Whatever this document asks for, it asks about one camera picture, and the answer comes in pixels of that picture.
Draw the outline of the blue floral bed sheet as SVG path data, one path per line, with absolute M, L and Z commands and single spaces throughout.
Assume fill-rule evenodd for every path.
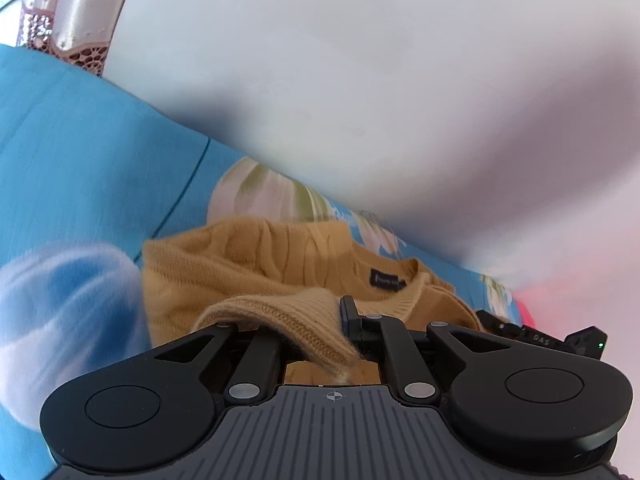
M 231 216 L 338 220 L 357 243 L 416 257 L 473 309 L 522 325 L 488 276 L 406 244 L 382 221 L 157 113 L 52 56 L 1 50 L 1 474 L 54 463 L 38 418 L 66 380 L 150 348 L 143 244 Z

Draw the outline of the pink satin curtain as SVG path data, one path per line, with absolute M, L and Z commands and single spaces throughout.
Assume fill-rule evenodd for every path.
M 125 0 L 22 0 L 16 44 L 102 76 Z

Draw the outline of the red cloth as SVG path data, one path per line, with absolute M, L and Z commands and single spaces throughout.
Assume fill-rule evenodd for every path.
M 522 325 L 535 328 L 536 322 L 533 318 L 533 315 L 529 312 L 528 307 L 526 307 L 526 305 L 523 304 L 520 300 L 516 300 L 515 304 L 518 307 L 518 312 L 520 312 Z

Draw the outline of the mustard cable-knit sweater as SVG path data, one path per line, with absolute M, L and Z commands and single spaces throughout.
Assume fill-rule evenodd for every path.
M 480 329 L 477 315 L 416 258 L 393 260 L 352 239 L 346 223 L 232 218 L 143 246 L 143 301 L 154 346 L 221 322 L 265 325 L 306 359 L 293 384 L 376 385 L 378 367 L 343 335 L 338 302 L 361 315 Z

